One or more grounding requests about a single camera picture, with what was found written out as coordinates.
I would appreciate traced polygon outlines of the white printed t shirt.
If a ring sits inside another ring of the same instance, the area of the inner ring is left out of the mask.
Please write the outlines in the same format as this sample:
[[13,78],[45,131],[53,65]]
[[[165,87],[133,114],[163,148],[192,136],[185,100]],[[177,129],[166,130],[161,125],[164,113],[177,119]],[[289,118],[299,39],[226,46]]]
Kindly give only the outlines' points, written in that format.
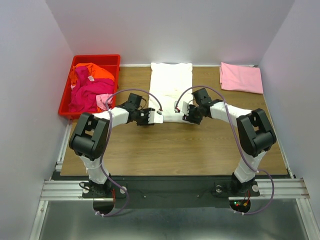
[[182,112],[175,112],[176,101],[180,109],[184,102],[193,100],[192,91],[183,93],[193,86],[192,63],[155,63],[150,64],[151,77],[149,92],[156,96],[162,105],[163,121],[167,123],[187,123]]

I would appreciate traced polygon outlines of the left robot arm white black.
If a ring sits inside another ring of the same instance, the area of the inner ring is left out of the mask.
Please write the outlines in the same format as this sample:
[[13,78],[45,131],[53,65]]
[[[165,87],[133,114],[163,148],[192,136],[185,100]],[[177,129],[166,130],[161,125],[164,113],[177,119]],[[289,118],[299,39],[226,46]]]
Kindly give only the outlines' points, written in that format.
[[88,182],[80,184],[84,194],[106,196],[112,190],[111,177],[102,170],[112,128],[136,122],[138,126],[155,124],[154,108],[142,108],[143,97],[130,93],[128,100],[116,107],[97,114],[82,113],[69,140],[69,147],[82,160],[88,174]]

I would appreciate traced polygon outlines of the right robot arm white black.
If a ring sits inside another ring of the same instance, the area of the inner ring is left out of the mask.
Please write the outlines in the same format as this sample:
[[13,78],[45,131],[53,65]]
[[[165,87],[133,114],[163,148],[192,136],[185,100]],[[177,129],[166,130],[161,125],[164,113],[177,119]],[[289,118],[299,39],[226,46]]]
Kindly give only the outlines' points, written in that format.
[[240,153],[239,164],[231,175],[230,191],[234,195],[251,191],[255,176],[261,171],[261,160],[277,142],[266,112],[261,108],[249,110],[232,106],[216,90],[213,91],[220,98],[213,100],[207,92],[211,88],[201,85],[199,88],[192,93],[196,104],[184,101],[179,108],[177,101],[174,110],[183,113],[182,119],[192,124],[199,125],[203,118],[229,123]]

